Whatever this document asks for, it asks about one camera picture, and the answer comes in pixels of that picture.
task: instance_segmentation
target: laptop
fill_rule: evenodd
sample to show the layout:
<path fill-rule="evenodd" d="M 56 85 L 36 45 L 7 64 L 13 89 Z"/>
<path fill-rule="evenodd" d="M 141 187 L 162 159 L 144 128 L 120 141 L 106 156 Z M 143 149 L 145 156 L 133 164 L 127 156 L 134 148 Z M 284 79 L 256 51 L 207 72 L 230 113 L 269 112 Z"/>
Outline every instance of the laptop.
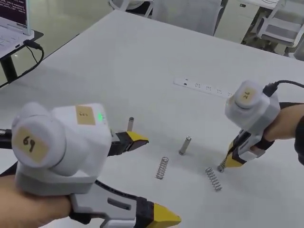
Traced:
<path fill-rule="evenodd" d="M 0 0 L 0 58 L 34 38 L 28 0 Z"/>

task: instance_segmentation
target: handwritten number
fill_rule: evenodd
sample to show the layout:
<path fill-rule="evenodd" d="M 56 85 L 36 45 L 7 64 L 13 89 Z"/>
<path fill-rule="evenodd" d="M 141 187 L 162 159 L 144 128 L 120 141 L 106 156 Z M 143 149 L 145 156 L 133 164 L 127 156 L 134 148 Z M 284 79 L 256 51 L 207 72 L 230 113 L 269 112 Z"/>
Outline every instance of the handwritten number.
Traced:
<path fill-rule="evenodd" d="M 79 115 L 81 115 L 81 116 L 87 116 L 87 114 L 86 113 L 83 113 L 83 112 L 79 112 Z"/>
<path fill-rule="evenodd" d="M 36 143 L 32 139 L 30 139 L 30 141 L 29 141 L 29 136 L 27 136 L 23 139 L 23 145 L 27 146 L 28 143 L 30 144 L 29 152 L 32 153 Z"/>
<path fill-rule="evenodd" d="M 24 140 L 23 140 L 23 145 L 28 145 L 29 143 L 29 136 L 28 137 L 25 137 Z"/>
<path fill-rule="evenodd" d="M 245 95 L 243 96 L 243 98 L 248 99 L 248 96 L 250 95 L 249 92 L 245 92 Z"/>

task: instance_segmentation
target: power strip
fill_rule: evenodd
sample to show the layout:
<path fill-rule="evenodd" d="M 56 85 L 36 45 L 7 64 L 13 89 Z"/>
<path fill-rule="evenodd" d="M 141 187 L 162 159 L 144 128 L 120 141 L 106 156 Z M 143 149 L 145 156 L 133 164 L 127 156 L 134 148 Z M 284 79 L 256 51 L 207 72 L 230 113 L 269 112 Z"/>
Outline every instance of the power strip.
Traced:
<path fill-rule="evenodd" d="M 198 82 L 190 81 L 186 78 L 175 78 L 173 84 L 189 89 L 198 90 L 206 94 L 212 94 L 215 96 L 223 97 L 226 99 L 233 95 L 231 92 L 225 91 L 223 89 L 214 88 L 210 85 L 205 85 Z"/>

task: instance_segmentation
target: sleeve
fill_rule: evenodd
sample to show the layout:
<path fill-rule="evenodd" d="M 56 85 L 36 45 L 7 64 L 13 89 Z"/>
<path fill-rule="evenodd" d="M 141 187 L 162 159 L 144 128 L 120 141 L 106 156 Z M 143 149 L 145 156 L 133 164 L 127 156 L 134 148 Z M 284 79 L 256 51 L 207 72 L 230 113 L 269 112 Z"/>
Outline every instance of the sleeve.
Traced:
<path fill-rule="evenodd" d="M 303 103 L 280 102 L 280 107 L 281 109 L 284 109 L 290 106 L 302 104 Z M 298 160 L 302 165 L 304 165 L 304 116 L 296 127 L 294 143 L 294 149 L 298 153 Z"/>
<path fill-rule="evenodd" d="M 294 149 L 298 153 L 299 162 L 304 165 L 304 116 L 295 130 Z"/>

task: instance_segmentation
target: laptop screen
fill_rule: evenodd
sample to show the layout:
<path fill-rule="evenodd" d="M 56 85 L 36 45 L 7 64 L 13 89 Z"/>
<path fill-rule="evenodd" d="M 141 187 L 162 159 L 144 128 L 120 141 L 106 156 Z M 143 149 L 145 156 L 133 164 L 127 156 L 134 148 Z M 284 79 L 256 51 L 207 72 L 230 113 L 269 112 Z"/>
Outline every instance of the laptop screen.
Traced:
<path fill-rule="evenodd" d="M 0 17 L 27 25 L 26 0 L 0 0 Z"/>

